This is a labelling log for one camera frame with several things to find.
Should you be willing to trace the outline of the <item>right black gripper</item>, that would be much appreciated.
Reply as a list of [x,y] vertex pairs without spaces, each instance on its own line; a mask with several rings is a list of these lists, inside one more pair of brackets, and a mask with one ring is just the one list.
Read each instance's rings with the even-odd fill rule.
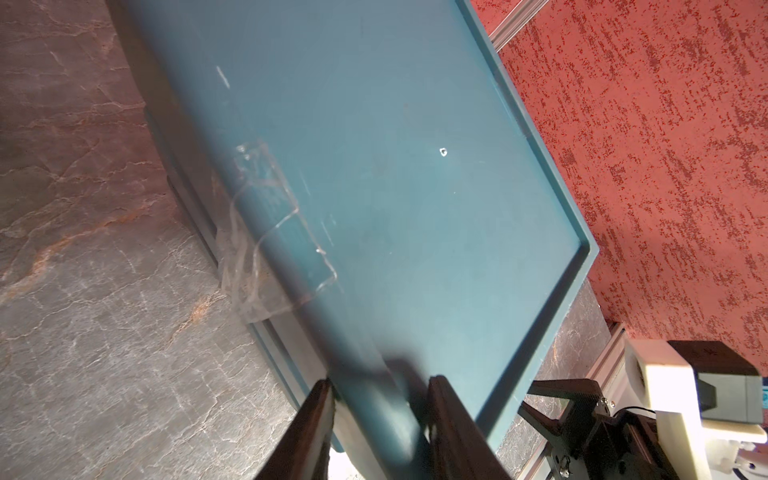
[[524,402],[518,414],[546,440],[553,479],[676,479],[656,419],[642,407],[612,413],[592,379],[535,380],[528,393],[565,400],[558,418]]

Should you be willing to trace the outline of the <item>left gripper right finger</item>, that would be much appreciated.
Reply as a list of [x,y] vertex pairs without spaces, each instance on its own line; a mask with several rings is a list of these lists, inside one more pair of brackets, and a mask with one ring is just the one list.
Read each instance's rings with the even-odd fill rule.
[[445,376],[429,380],[427,414],[434,479],[511,479]]

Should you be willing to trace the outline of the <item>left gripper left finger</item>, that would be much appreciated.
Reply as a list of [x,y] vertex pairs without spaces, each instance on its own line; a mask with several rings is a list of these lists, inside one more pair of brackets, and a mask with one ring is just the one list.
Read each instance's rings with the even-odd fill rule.
[[255,479],[327,479],[334,417],[332,383],[318,380]]

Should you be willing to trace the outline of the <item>teal three-drawer cabinet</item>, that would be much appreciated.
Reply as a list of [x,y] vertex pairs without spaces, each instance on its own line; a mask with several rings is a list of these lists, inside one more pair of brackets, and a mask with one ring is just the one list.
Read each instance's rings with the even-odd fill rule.
[[501,445],[598,253],[467,1],[111,1],[222,287],[369,478],[444,376]]

